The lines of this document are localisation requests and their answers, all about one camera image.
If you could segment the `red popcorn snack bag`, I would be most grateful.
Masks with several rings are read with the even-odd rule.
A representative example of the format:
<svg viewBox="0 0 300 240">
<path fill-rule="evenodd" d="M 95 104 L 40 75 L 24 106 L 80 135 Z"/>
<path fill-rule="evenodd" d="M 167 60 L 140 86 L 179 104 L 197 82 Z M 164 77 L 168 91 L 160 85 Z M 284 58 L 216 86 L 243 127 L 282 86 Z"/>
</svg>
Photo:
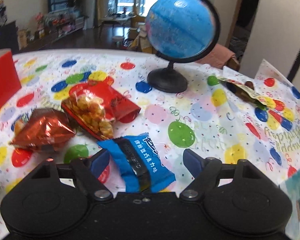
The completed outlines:
<svg viewBox="0 0 300 240">
<path fill-rule="evenodd" d="M 141 108 L 103 81 L 88 81 L 72 87 L 61 103 L 78 126 L 97 140 L 113 139 L 113 125 L 136 119 Z"/>
</svg>

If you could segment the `balloon birthday tablecloth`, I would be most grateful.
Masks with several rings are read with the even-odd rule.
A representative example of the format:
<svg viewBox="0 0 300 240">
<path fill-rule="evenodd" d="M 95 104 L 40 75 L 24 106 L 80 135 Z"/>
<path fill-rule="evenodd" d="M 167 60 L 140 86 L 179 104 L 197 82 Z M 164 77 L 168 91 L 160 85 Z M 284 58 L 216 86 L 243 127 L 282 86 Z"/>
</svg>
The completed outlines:
<svg viewBox="0 0 300 240">
<path fill-rule="evenodd" d="M 269 63 L 263 62 L 253 85 L 268 109 L 235 96 L 219 77 L 244 82 L 246 76 L 208 64 L 176 64 L 188 81 L 183 93 L 151 88 L 151 70 L 167 66 L 153 55 L 120 50 L 44 50 L 13 56 L 21 89 L 0 110 L 0 203 L 41 161 L 67 163 L 95 154 L 94 138 L 78 131 L 58 153 L 17 150 L 10 141 L 14 124 L 35 108 L 60 109 L 73 88 L 88 80 L 104 81 L 136 103 L 141 111 L 128 124 L 117 122 L 117 137 L 148 133 L 161 162 L 175 174 L 170 191 L 181 192 L 192 180 L 182 155 L 190 148 L 201 157 L 227 164 L 248 159 L 274 183 L 300 169 L 300 94 Z M 0 239 L 7 235 L 0 215 Z"/>
</svg>

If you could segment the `grey desk lamp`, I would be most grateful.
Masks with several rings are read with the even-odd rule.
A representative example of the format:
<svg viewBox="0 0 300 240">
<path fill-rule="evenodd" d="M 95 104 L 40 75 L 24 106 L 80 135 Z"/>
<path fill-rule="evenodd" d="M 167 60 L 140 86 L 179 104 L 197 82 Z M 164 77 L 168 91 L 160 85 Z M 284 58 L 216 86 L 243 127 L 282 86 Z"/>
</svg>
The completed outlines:
<svg viewBox="0 0 300 240">
<path fill-rule="evenodd" d="M 299 52 L 297 53 L 297 56 L 296 56 L 296 58 L 295 58 L 295 60 L 294 60 L 294 63 L 293 63 L 293 65 L 292 65 L 292 68 L 291 68 L 291 70 L 290 70 L 290 72 L 289 72 L 289 74 L 288 74 L 288 76 L 287 76 L 287 79 L 288 79 L 290 82 L 293 81 L 293 79 L 294 79 L 294 77 L 296 76 L 296 74 L 297 74 L 299 68 L 300 68 L 300 50 L 299 50 Z"/>
</svg>

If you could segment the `blue desk globe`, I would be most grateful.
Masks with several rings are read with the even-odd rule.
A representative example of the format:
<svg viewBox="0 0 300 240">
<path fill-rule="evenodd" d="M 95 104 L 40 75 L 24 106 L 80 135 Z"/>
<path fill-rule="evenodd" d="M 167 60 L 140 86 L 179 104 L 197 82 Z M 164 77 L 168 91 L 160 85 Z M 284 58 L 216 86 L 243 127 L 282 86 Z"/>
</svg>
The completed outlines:
<svg viewBox="0 0 300 240">
<path fill-rule="evenodd" d="M 147 82 L 166 93 L 187 90 L 186 78 L 175 63 L 191 63 L 208 55 L 218 42 L 221 23 L 209 0 L 158 0 L 146 16 L 146 32 L 165 68 L 149 72 Z"/>
</svg>

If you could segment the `teal tissue pack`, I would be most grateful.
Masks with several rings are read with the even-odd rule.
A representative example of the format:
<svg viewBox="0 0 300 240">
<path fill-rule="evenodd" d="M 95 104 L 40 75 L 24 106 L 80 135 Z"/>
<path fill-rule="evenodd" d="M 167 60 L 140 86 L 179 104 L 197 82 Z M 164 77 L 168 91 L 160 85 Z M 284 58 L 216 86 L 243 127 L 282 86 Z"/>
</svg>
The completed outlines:
<svg viewBox="0 0 300 240">
<path fill-rule="evenodd" d="M 281 190 L 292 202 L 292 215 L 286 226 L 286 235 L 290 239 L 300 239 L 300 169 L 280 184 Z"/>
</svg>

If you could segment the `shiny copper foil snack bag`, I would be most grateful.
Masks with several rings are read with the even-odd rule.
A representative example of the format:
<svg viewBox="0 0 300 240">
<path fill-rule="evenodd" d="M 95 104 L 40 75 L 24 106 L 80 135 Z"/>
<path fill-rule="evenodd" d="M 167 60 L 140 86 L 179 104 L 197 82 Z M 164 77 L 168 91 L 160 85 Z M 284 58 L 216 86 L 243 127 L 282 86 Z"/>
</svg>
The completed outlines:
<svg viewBox="0 0 300 240">
<path fill-rule="evenodd" d="M 34 152 L 59 152 L 75 135 L 64 112 L 37 108 L 10 145 Z"/>
</svg>

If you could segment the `green gold snack wrapper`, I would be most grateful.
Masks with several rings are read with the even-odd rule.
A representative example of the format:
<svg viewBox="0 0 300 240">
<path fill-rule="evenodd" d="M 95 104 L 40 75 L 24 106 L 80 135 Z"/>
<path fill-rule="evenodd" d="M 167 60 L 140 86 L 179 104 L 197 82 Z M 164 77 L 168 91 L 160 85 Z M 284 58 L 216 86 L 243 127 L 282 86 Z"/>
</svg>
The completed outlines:
<svg viewBox="0 0 300 240">
<path fill-rule="evenodd" d="M 269 103 L 264 96 L 258 94 L 250 87 L 224 77 L 218 77 L 217 79 L 225 84 L 228 90 L 243 101 L 253 103 L 261 109 L 268 109 L 271 107 L 271 103 Z"/>
</svg>

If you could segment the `wooden chair with pink cloth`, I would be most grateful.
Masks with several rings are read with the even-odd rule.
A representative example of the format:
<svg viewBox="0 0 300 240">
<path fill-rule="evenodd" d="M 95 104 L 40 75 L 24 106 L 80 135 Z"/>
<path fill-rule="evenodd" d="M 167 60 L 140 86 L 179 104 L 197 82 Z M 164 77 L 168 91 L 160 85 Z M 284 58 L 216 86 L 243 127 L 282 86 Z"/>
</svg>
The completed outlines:
<svg viewBox="0 0 300 240">
<path fill-rule="evenodd" d="M 237 61 L 235 53 L 218 43 L 209 54 L 196 61 L 196 63 L 209 64 L 211 67 L 215 67 L 217 69 L 223 69 L 224 66 L 227 66 L 235 71 L 239 71 L 240 69 L 240 65 Z"/>
</svg>

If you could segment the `blue chocolate snack packet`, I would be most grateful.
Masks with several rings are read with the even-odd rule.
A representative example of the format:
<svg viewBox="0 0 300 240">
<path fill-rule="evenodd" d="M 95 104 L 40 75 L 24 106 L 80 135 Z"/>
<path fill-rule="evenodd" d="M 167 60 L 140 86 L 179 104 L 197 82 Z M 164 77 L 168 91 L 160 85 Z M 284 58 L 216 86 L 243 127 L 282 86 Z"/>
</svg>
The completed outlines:
<svg viewBox="0 0 300 240">
<path fill-rule="evenodd" d="M 108 139 L 97 144 L 109 152 L 128 193 L 156 193 L 175 181 L 174 173 L 161 163 L 148 133 Z"/>
</svg>

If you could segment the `long dark tv cabinet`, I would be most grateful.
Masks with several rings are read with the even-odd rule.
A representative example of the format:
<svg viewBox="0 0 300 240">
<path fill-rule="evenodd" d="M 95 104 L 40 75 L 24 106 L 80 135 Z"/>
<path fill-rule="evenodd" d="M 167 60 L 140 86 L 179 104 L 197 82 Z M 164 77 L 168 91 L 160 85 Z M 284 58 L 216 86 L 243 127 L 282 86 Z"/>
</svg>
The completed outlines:
<svg viewBox="0 0 300 240">
<path fill-rule="evenodd" d="M 10 22 L 0 27 L 0 49 L 10 49 L 13 54 L 43 49 L 54 42 L 85 27 L 86 17 L 59 14 L 44 22 L 44 26 L 32 33 L 28 29 L 18 29 Z"/>
</svg>

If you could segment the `red and white cardboard box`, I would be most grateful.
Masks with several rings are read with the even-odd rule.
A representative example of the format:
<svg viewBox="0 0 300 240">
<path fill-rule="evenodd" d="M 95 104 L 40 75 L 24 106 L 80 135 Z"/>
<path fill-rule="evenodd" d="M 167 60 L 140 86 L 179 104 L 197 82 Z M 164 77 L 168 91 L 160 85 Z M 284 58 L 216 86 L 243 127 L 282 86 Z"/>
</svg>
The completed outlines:
<svg viewBox="0 0 300 240">
<path fill-rule="evenodd" d="M 20 89 L 12 52 L 10 49 L 0 49 L 0 109 Z"/>
</svg>

